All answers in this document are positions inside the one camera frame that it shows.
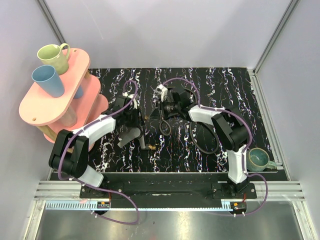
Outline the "grey faucet with brass fittings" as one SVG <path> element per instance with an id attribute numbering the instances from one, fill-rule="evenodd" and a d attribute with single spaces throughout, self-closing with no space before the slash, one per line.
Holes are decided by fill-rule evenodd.
<path id="1" fill-rule="evenodd" d="M 138 115 L 133 120 L 127 122 L 125 130 L 119 134 L 118 147 L 123 148 L 129 142 L 137 139 L 141 150 L 155 150 L 156 147 L 145 142 L 145 122 L 142 116 Z"/>

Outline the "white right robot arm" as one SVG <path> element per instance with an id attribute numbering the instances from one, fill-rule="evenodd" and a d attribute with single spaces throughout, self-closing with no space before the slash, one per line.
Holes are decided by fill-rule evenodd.
<path id="1" fill-rule="evenodd" d="M 246 154 L 252 142 L 252 133 L 237 108 L 204 106 L 197 91 L 183 87 L 165 87 L 160 84 L 156 92 L 158 100 L 152 115 L 159 120 L 161 134 L 171 134 L 168 119 L 173 117 L 180 117 L 190 124 L 212 126 L 217 146 L 227 151 L 228 180 L 224 191 L 235 199 L 243 195 L 249 186 Z"/>

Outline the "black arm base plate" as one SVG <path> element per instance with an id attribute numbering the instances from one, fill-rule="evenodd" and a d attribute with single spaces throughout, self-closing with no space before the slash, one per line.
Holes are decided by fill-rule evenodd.
<path id="1" fill-rule="evenodd" d="M 226 182 L 210 181 L 106 181 L 100 188 L 137 196 L 197 196 L 209 199 L 241 199 L 257 198 L 256 188 L 249 183 L 243 190 L 234 192 Z"/>

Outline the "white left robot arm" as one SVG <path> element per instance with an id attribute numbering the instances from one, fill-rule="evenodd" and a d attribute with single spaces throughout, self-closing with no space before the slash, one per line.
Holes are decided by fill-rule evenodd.
<path id="1" fill-rule="evenodd" d="M 105 177 L 88 164 L 89 147 L 103 136 L 124 126 L 117 144 L 122 148 L 134 139 L 146 150 L 144 120 L 133 95 L 116 98 L 110 110 L 101 113 L 94 121 L 69 131 L 62 129 L 56 137 L 48 164 L 51 168 L 90 185 L 90 192 L 97 198 L 108 193 Z"/>

